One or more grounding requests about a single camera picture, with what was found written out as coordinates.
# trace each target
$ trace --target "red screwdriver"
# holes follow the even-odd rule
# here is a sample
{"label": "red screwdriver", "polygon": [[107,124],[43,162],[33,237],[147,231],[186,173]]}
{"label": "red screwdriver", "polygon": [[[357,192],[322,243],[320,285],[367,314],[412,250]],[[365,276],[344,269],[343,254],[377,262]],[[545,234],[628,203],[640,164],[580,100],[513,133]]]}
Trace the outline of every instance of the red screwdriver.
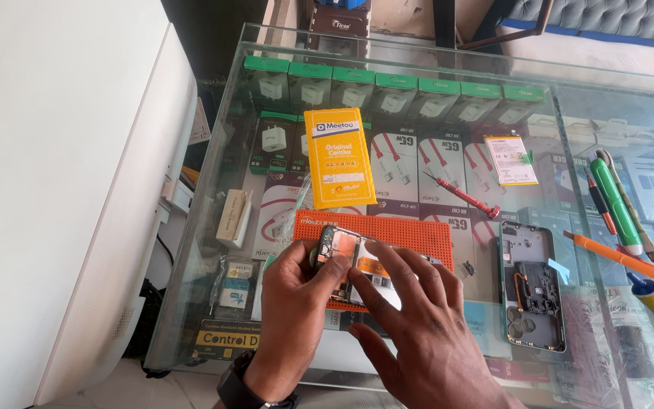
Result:
{"label": "red screwdriver", "polygon": [[465,200],[469,205],[473,206],[474,208],[477,208],[478,210],[481,210],[482,212],[486,213],[489,219],[493,219],[498,215],[498,211],[501,209],[499,206],[494,206],[494,208],[491,209],[485,204],[481,203],[480,201],[470,197],[466,192],[458,189],[457,187],[442,180],[441,178],[434,178],[428,172],[423,172],[423,173],[428,175],[429,178],[434,180],[436,183],[438,183],[439,186],[442,186],[445,190],[448,190],[452,194],[455,194],[456,196],[460,197],[461,200]]}

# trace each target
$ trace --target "orange utility knife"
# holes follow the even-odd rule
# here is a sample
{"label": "orange utility knife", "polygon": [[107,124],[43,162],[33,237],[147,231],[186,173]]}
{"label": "orange utility knife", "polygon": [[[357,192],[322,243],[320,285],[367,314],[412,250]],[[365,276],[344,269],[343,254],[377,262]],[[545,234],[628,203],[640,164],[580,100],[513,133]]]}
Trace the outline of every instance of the orange utility knife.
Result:
{"label": "orange utility knife", "polygon": [[639,260],[637,258],[633,258],[625,254],[622,254],[617,250],[614,250],[610,247],[595,242],[595,240],[588,239],[587,237],[582,236],[581,234],[573,234],[570,233],[569,231],[564,230],[564,235],[572,239],[572,241],[574,241],[574,244],[576,244],[577,246],[584,247],[593,253],[609,258],[615,263],[620,263],[629,269],[633,269],[638,273],[642,273],[654,279],[654,264],[650,264],[647,261]]}

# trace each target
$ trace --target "orange repair mat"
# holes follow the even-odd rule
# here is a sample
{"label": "orange repair mat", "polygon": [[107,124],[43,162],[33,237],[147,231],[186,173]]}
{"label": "orange repair mat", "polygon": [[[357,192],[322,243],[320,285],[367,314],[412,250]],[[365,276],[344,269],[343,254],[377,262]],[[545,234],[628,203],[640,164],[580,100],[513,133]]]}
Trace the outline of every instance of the orange repair mat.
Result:
{"label": "orange repair mat", "polygon": [[[409,248],[417,253],[435,257],[453,270],[448,223],[300,209],[296,211],[292,239],[319,239],[322,227],[326,225],[345,228],[390,245]],[[327,302],[327,309],[368,311],[365,307],[338,301]]]}

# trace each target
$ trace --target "disassembled phone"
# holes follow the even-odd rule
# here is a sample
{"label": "disassembled phone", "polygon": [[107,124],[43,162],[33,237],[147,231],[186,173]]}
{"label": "disassembled phone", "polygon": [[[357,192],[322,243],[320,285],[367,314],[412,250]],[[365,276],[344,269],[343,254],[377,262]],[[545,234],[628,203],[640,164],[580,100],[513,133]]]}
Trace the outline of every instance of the disassembled phone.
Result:
{"label": "disassembled phone", "polygon": [[506,338],[525,347],[564,352],[562,299],[548,228],[504,221],[497,241]]}
{"label": "disassembled phone", "polygon": [[[380,295],[395,308],[400,309],[400,298],[395,292],[390,275],[387,274],[377,257],[370,254],[365,248],[365,242],[367,240],[375,239],[361,236],[354,231],[343,228],[324,226],[320,235],[319,245],[317,246],[314,274],[317,274],[317,271],[333,256],[345,256],[350,260],[353,267],[356,267],[368,276],[368,279],[370,279]],[[421,256],[432,264],[441,264],[441,261],[437,258]],[[356,306],[365,305],[360,294],[353,289],[350,279],[347,276],[332,291],[330,300]]]}

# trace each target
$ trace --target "right hand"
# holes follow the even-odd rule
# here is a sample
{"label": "right hand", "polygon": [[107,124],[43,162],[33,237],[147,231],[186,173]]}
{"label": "right hand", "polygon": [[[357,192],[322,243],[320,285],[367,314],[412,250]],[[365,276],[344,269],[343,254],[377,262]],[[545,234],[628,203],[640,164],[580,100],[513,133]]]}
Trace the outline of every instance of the right hand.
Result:
{"label": "right hand", "polygon": [[390,275],[403,303],[390,305],[360,270],[348,274],[365,306],[397,348],[397,358],[365,324],[348,329],[358,339],[391,395],[410,409],[524,407],[491,376],[463,314],[463,283],[444,265],[413,250],[366,243]]}

